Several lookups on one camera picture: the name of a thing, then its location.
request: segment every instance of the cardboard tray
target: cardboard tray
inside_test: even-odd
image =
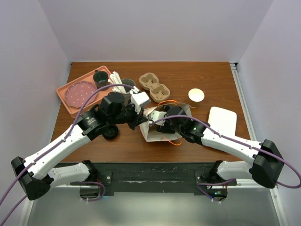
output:
[[[95,70],[99,70],[99,71],[105,71],[108,73],[108,75],[111,74],[111,72],[109,71],[109,69],[106,66],[101,66],[99,68],[95,68],[94,70],[90,71],[89,73],[67,83],[66,85],[58,88],[56,90],[56,93],[58,94],[58,96],[60,97],[62,103],[64,104],[65,108],[67,109],[68,113],[71,115],[71,117],[75,118],[76,115],[79,112],[79,108],[75,108],[75,107],[71,107],[69,106],[66,101],[65,101],[65,92],[67,91],[68,87],[71,86],[73,83],[77,82],[77,81],[89,81],[92,82],[94,84],[93,81],[93,75],[95,73]],[[84,107],[83,112],[89,111],[91,109],[91,107],[93,107],[96,104],[99,104],[102,100],[102,98],[106,95],[108,95],[108,93],[112,92],[113,88],[108,88],[105,91],[100,91],[96,94],[96,98],[95,100],[88,104],[87,106]]]

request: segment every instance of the gray floor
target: gray floor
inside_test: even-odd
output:
[[[278,226],[265,188],[232,188],[218,204],[205,196],[167,193],[116,193],[82,201],[79,188],[55,188],[36,200],[29,226]]]

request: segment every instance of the cup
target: cup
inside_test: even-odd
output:
[[[131,79],[122,79],[121,82],[122,82],[122,84],[130,85],[130,86],[133,86],[133,87],[136,85],[136,83]],[[126,106],[129,102],[129,100],[131,99],[131,94],[130,94],[131,89],[128,88],[128,87],[124,87],[124,89],[126,90],[126,93],[123,94],[123,96],[124,96],[124,105]]]
[[[188,92],[189,107],[196,108],[199,106],[201,101],[205,98],[205,94],[200,89],[191,89]]]
[[[93,80],[95,82],[97,89],[110,84],[109,75],[107,72],[104,71],[95,70],[95,74],[93,75]]]

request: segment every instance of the pink plate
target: pink plate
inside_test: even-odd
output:
[[[88,81],[77,81],[67,88],[65,92],[65,101],[71,107],[80,108],[95,91],[95,84]],[[86,105],[92,103],[96,98],[96,95],[94,95]]]

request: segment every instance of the orange handle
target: orange handle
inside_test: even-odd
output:
[[[173,102],[174,105],[178,105],[178,104],[179,104],[179,102],[176,101],[176,100],[164,100],[164,101],[161,101],[161,102],[158,104],[158,106],[160,106],[161,104],[166,103],[166,102]]]
[[[162,138],[161,138],[161,140],[162,140],[163,138],[164,138],[165,140],[167,140],[169,143],[173,144],[174,146],[179,146],[179,145],[181,145],[181,144],[182,144],[182,141],[181,141],[181,140],[180,140],[180,143],[178,143],[178,144],[175,144],[174,142],[170,141],[170,140],[169,140],[169,139],[167,139],[166,137],[162,137]]]

